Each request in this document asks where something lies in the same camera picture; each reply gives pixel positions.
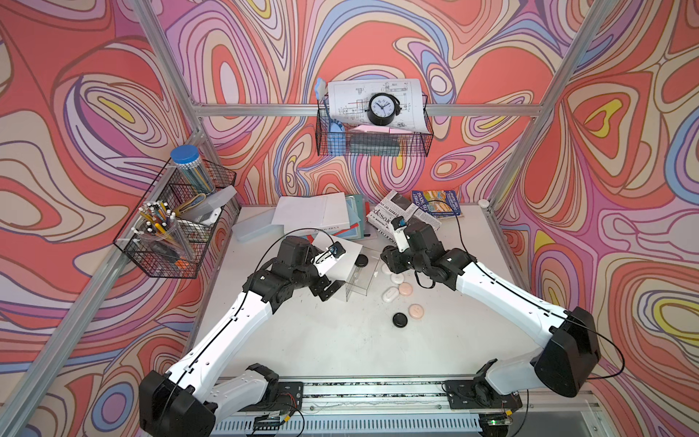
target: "ventilation grille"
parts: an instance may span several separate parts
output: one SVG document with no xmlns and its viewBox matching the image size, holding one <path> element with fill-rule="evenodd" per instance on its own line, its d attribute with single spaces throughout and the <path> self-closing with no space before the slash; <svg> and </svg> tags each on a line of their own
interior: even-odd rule
<svg viewBox="0 0 699 437">
<path fill-rule="evenodd" d="M 305 415 L 305 430 L 303 434 L 327 434 L 331 432 L 359 433 L 424 433 L 424 432 L 455 432 L 482 431 L 478 424 L 478 414 L 447 413 L 447 414 L 382 414 L 382 415 Z M 253 417 L 231 416 L 216 425 L 212 436 L 232 436 L 252 433 Z M 303 421 L 294 415 L 284 426 L 279 428 L 279 434 L 295 436 L 301 431 Z M 255 434 L 277 433 L 276 428 L 264 428 Z"/>
</svg>

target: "electrical wire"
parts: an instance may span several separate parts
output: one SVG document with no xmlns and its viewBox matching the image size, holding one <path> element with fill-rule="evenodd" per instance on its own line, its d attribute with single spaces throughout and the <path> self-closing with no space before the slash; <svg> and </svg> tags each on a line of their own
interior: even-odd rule
<svg viewBox="0 0 699 437">
<path fill-rule="evenodd" d="M 526 410 L 524 411 L 524 418 L 522 419 L 522 423 L 519 424 L 519 428 L 512 434 L 510 437 L 515 437 L 519 432 L 522 430 L 522 427 L 524 426 L 524 422 L 526 422 L 526 417 L 529 414 L 529 389 L 526 391 Z"/>
<path fill-rule="evenodd" d="M 441 201 L 441 200 L 430 200 L 430 201 L 428 201 L 428 203 L 430 203 L 430 202 L 439 202 L 439 203 L 445 204 L 446 206 L 449 206 L 449 209 L 452 210 L 452 212 L 453 212 L 453 214 L 454 214 L 454 217 L 456 218 L 456 225 L 459 227 L 459 240 L 461 240 L 461 246 L 463 246 L 464 252 L 466 252 L 467 255 L 470 255 L 470 254 L 468 253 L 468 250 L 466 249 L 466 245 L 463 243 L 463 237 L 462 237 L 462 235 L 461 235 L 461 225 L 459 224 L 459 216 L 456 214 L 456 211 L 454 211 L 454 209 L 452 208 L 452 206 L 449 205 L 449 204 L 448 204 L 447 202 L 445 202 L 445 201 Z M 477 262 L 475 262 L 474 265 L 475 265 L 475 266 L 478 268 L 478 270 L 480 270 L 488 279 L 490 279 L 490 281 L 492 281 L 493 283 L 496 283 L 496 284 L 500 285 L 502 288 L 506 289 L 506 290 L 509 291 L 510 293 L 514 294 L 515 296 L 519 297 L 520 299 L 523 299 L 525 302 L 528 302 L 529 304 L 534 305 L 536 308 L 539 308 L 541 311 L 544 311 L 546 314 L 554 315 L 554 316 L 558 317 L 559 319 L 565 320 L 566 322 L 569 322 L 569 323 L 571 323 L 571 324 L 574 324 L 574 325 L 577 325 L 577 326 L 579 326 L 579 327 L 585 328 L 585 329 L 587 329 L 588 331 L 590 331 L 591 333 L 593 333 L 593 334 L 597 335 L 598 337 L 601 337 L 601 338 L 603 338 L 604 340 L 606 340 L 610 345 L 614 346 L 614 349 L 617 350 L 617 352 L 619 353 L 619 356 L 621 357 L 621 368 L 619 369 L 619 371 L 617 371 L 616 373 L 613 373 L 613 374 L 611 374 L 611 375 L 606 375 L 606 376 L 593 376 L 593 377 L 591 377 L 591 378 L 587 378 L 588 380 L 605 380 L 605 379 L 608 379 L 608 378 L 615 378 L 615 377 L 617 377 L 617 376 L 619 376 L 619 375 L 621 375 L 621 374 L 623 373 L 624 369 L 626 368 L 626 358 L 624 357 L 623 352 L 621 351 L 621 349 L 619 349 L 619 346 L 617 346 L 616 343 L 614 343 L 613 341 L 611 341 L 610 339 L 608 339 L 606 336 L 604 336 L 604 335 L 600 334 L 599 332 L 595 331 L 594 329 L 590 329 L 589 327 L 585 326 L 585 325 L 582 324 L 582 323 L 578 323 L 578 322 L 576 322 L 576 321 L 574 321 L 574 320 L 569 320 L 567 317 L 563 317 L 562 315 L 558 315 L 558 314 L 552 312 L 551 310 L 549 310 L 549 309 L 547 309 L 547 308 L 544 308 L 544 307 L 538 305 L 536 302 L 530 301 L 530 300 L 527 299 L 526 297 L 520 295 L 519 293 L 517 293 L 517 292 L 514 291 L 513 289 L 509 288 L 507 285 L 505 285 L 505 284 L 503 284 L 503 283 L 497 281 L 497 279 L 495 279 L 495 278 L 493 278 L 492 276 L 490 276 L 488 273 L 486 273 L 485 270 L 483 270 L 483 269 L 481 268 L 481 266 L 478 265 Z"/>
<path fill-rule="evenodd" d="M 264 260 L 264 257 L 266 257 L 267 254 L 269 253 L 269 251 L 272 250 L 272 248 L 274 247 L 274 245 L 277 244 L 277 243 L 279 243 L 283 238 L 286 238 L 288 235 L 290 235 L 290 234 L 292 234 L 292 233 L 294 233 L 294 232 L 297 232 L 297 231 L 311 231 L 311 230 L 322 232 L 323 234 L 327 235 L 328 238 L 330 238 L 330 241 L 331 241 L 331 242 L 333 242 L 333 237 L 332 237 L 332 235 L 328 234 L 328 233 L 325 232 L 323 229 L 318 229 L 318 228 L 299 228 L 299 229 L 294 229 L 293 231 L 289 231 L 289 232 L 285 233 L 284 235 L 282 235 L 281 237 L 279 237 L 274 243 L 272 243 L 272 245 L 265 251 L 264 255 L 262 255 L 262 258 L 260 258 L 260 260 L 259 260 L 259 262 L 257 263 L 257 266 L 255 267 L 255 270 L 254 270 L 254 271 L 257 271 L 257 269 L 259 269 L 260 264 L 262 264 L 262 261 Z M 243 309 L 243 305 L 245 304 L 245 299 L 247 298 L 247 292 L 248 292 L 248 291 L 249 291 L 249 290 L 247 290 L 247 289 L 244 289 L 244 290 L 243 290 L 243 292 L 245 293 L 245 296 L 243 296 L 243 301 L 240 303 L 240 307 L 238 308 L 238 310 L 236 311 L 236 313 L 233 315 L 233 317 L 237 316 L 238 313 L 240 312 L 240 310 Z M 209 343 L 208 343 L 208 344 L 199 352 L 199 354 L 194 358 L 194 360 L 192 361 L 192 365 L 195 364 L 195 363 L 199 360 L 199 357 L 201 357 L 201 354 L 203 354 L 204 351 L 206 351 L 206 349 L 211 345 L 211 343 L 213 343 L 213 341 L 216 340 L 216 337 L 218 337 L 219 334 L 221 334 L 223 331 L 225 331 L 225 329 L 228 327 L 228 325 L 229 325 L 232 321 L 233 321 L 233 318 L 229 319 L 228 322 L 223 326 L 223 328 L 221 328 L 221 330 L 218 331 L 218 332 L 216 333 L 216 335 L 211 339 L 211 341 L 209 341 Z M 166 411 L 166 409 L 167 409 L 167 407 L 168 407 L 168 402 L 170 402 L 170 399 L 172 399 L 172 395 L 175 393 L 175 389 L 180 385 L 180 381 L 182 381 L 182 378 L 184 378 L 186 374 L 187 374 L 186 371 L 185 371 L 185 372 L 182 372 L 182 375 L 180 376 L 180 378 L 179 378 L 179 379 L 177 380 L 177 382 L 175 383 L 175 386 L 173 387 L 173 389 L 170 391 L 170 395 L 168 396 L 167 400 L 165 401 L 165 405 L 163 406 L 163 410 L 162 410 L 162 412 L 161 412 L 161 414 L 160 414 L 160 419 L 158 420 L 158 426 L 156 427 L 156 429 L 158 429 L 158 428 L 162 425 L 163 418 L 165 417 L 165 411 Z M 298 408 L 293 407 L 293 406 L 292 406 L 292 408 L 296 409 L 296 411 L 298 411 L 298 413 L 301 414 L 301 411 L 300 411 Z M 303 427 L 305 428 L 305 419 L 303 419 Z"/>
<path fill-rule="evenodd" d="M 280 403 L 280 402 L 263 403 L 263 404 L 261 404 L 261 405 L 257 405 L 257 404 L 256 404 L 256 406 L 259 406 L 259 407 L 261 407 L 261 408 L 263 408 L 263 406 L 272 407 L 272 406 L 275 406 L 275 405 L 281 405 L 281 406 L 284 406 L 284 407 L 293 408 L 296 412 L 299 413 L 299 415 L 301 416 L 302 425 L 301 425 L 301 432 L 299 432 L 299 433 L 296 435 L 296 437 L 300 437 L 300 435 L 303 434 L 303 432 L 305 431 L 305 417 L 303 416 L 303 413 L 301 412 L 301 410 L 299 410 L 296 406 L 289 405 L 288 403 Z M 267 426 L 270 426 L 270 427 L 281 427 L 281 426 L 284 424 L 284 422 L 286 422 L 286 421 L 285 421 L 285 420 L 282 420 L 282 421 L 279 422 L 279 424 L 276 424 L 276 425 L 267 425 Z"/>
<path fill-rule="evenodd" d="M 156 431 L 160 428 L 160 425 L 163 424 L 163 417 L 165 417 L 165 410 L 168 409 L 168 402 L 170 402 L 170 399 L 173 397 L 173 393 L 175 392 L 175 389 L 178 387 L 178 385 L 180 384 L 180 381 L 182 380 L 182 378 L 185 377 L 186 374 L 187 374 L 187 372 L 182 372 L 182 375 L 175 383 L 175 386 L 173 387 L 173 389 L 170 391 L 170 395 L 165 400 L 165 405 L 163 405 L 163 410 L 160 412 L 160 418 L 158 419 L 158 426 L 155 427 Z"/>
<path fill-rule="evenodd" d="M 435 280 L 432 279 L 432 285 L 430 285 L 429 287 L 425 287 L 424 285 L 422 285 L 422 284 L 420 283 L 420 278 L 417 277 L 417 270 L 413 270 L 412 272 L 415 274 L 415 282 L 417 282 L 417 284 L 418 284 L 420 287 L 425 288 L 425 289 L 430 289 L 430 288 L 434 288 L 435 285 L 437 285 L 437 283 L 435 282 Z"/>
<path fill-rule="evenodd" d="M 293 231 L 289 231 L 289 232 L 285 233 L 284 235 L 282 235 L 281 237 L 277 238 L 277 240 L 276 240 L 274 243 L 272 243 L 272 245 L 271 245 L 269 248 L 267 248 L 267 250 L 265 250 L 265 253 L 262 255 L 262 258 L 260 258 L 260 261 L 257 263 L 257 266 L 255 267 L 255 270 L 254 270 L 254 271 L 257 271 L 257 270 L 260 268 L 260 264 L 262 264 L 262 260 L 264 259 L 264 257 L 267 256 L 267 254 L 269 253 L 269 251 L 272 250 L 272 248 L 273 248 L 277 243 L 279 243 L 282 239 L 288 237 L 290 234 L 293 234 L 294 232 L 298 232 L 298 231 L 318 231 L 318 232 L 322 232 L 323 234 L 327 235 L 328 238 L 330 238 L 330 242 L 331 242 L 331 243 L 333 242 L 333 236 L 330 235 L 330 234 L 328 234 L 327 232 L 325 232 L 323 229 L 318 229 L 318 228 L 298 228 L 298 229 L 294 229 Z M 248 289 L 243 289 L 243 293 L 245 293 L 245 296 L 243 296 L 243 301 L 240 302 L 240 307 L 238 308 L 238 310 L 236 311 L 236 313 L 233 314 L 233 317 L 237 316 L 238 313 L 240 312 L 240 310 L 243 309 L 243 304 L 245 303 L 245 300 L 247 299 L 247 292 L 248 292 L 248 291 L 249 291 Z"/>
</svg>

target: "black round object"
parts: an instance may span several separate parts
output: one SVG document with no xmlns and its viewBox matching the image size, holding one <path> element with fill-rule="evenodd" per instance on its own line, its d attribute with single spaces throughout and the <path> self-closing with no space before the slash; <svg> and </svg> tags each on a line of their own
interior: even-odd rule
<svg viewBox="0 0 699 437">
<path fill-rule="evenodd" d="M 359 254 L 354 260 L 354 265 L 357 267 L 365 267 L 369 264 L 369 258 L 366 255 Z"/>
<path fill-rule="evenodd" d="M 408 324 L 408 317 L 403 313 L 394 314 L 394 326 L 396 328 L 405 328 Z"/>
<path fill-rule="evenodd" d="M 393 118 L 400 113 L 400 101 L 398 101 L 395 96 L 386 94 L 385 92 L 374 94 L 371 99 L 369 99 L 369 109 L 366 110 L 369 122 L 377 126 L 387 126 L 393 121 Z"/>
</svg>

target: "swirly patterned wall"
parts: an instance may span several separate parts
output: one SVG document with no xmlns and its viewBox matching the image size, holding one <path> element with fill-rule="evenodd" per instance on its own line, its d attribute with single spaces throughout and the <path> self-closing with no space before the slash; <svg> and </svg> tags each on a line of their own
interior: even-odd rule
<svg viewBox="0 0 699 437">
<path fill-rule="evenodd" d="M 419 78 L 436 103 L 537 103 L 586 1 L 172 1 L 159 15 L 195 101 L 315 102 L 316 77 Z M 314 118 L 213 117 L 248 203 L 391 189 L 487 197 L 528 119 L 435 117 L 427 159 L 319 158 Z"/>
<path fill-rule="evenodd" d="M 528 120 L 451 117 L 429 156 L 398 158 L 319 157 L 314 117 L 212 117 L 205 126 L 248 203 L 336 191 L 378 201 L 392 189 L 456 189 L 469 202 L 488 197 Z"/>
<path fill-rule="evenodd" d="M 699 5 L 621 0 L 498 206 L 532 291 L 623 351 L 593 382 L 622 436 L 699 436 L 697 107 Z"/>
<path fill-rule="evenodd" d="M 190 133 L 127 3 L 0 2 L 0 403 Z M 230 224 L 197 280 L 125 269 L 23 435 L 137 432 L 138 383 L 182 354 Z"/>
</svg>

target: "wire basket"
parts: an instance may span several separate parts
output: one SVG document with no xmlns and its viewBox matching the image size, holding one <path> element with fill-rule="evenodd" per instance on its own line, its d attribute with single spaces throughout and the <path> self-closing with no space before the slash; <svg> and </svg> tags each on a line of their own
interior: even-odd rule
<svg viewBox="0 0 699 437">
<path fill-rule="evenodd" d="M 234 171 L 228 170 L 218 164 L 206 161 L 205 159 L 203 159 L 203 162 L 206 168 L 209 170 L 209 174 L 211 175 L 217 191 L 236 183 L 236 173 Z M 163 167 L 160 172 L 161 174 L 164 172 L 168 164 Z M 150 192 L 151 188 L 149 188 L 149 190 L 146 191 L 146 194 L 141 197 L 140 202 L 138 203 L 139 206 L 145 201 L 145 197 L 147 196 L 147 193 Z M 196 190 L 196 188 L 189 183 L 187 178 L 180 172 L 180 170 L 175 169 L 174 173 L 170 177 L 170 180 L 165 184 L 163 191 L 158 196 L 158 200 L 166 201 L 169 207 L 174 210 L 179 205 L 196 196 L 198 193 L 199 192 Z M 216 222 L 211 225 L 190 222 L 189 220 L 180 218 L 177 219 L 180 227 L 187 237 L 187 240 L 189 241 L 189 244 L 192 246 L 192 250 L 194 251 L 193 259 L 185 259 L 173 254 L 171 251 L 168 252 L 165 250 L 154 249 L 152 245 L 145 244 L 135 234 L 130 235 L 126 245 L 120 245 L 118 243 L 118 240 L 120 239 L 119 237 L 122 235 L 122 232 L 127 224 L 131 223 L 131 219 L 137 214 L 137 211 L 138 206 L 132 210 L 129 218 L 124 222 L 124 225 L 117 234 L 117 238 L 115 238 L 113 241 L 114 245 L 116 245 L 119 250 L 128 256 L 135 265 L 137 265 L 146 275 L 150 276 L 151 278 L 196 278 L 199 274 L 199 268 L 204 260 L 206 251 L 211 243 L 214 229 L 216 229 L 218 220 L 220 220 L 222 214 L 220 214 Z"/>
<path fill-rule="evenodd" d="M 427 96 L 423 96 L 426 105 Z M 429 134 L 350 132 L 353 126 L 330 118 L 328 97 L 325 96 L 322 104 L 318 102 L 315 123 L 316 150 L 319 156 L 426 157 L 430 152 L 434 133 L 425 106 L 422 113 Z"/>
</svg>

